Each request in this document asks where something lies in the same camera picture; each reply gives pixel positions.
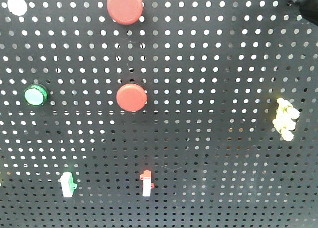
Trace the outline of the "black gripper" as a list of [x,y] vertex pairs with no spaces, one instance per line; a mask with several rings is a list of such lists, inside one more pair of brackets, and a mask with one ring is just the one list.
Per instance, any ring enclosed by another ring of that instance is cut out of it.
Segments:
[[318,25],[318,0],[299,0],[299,12],[303,19]]

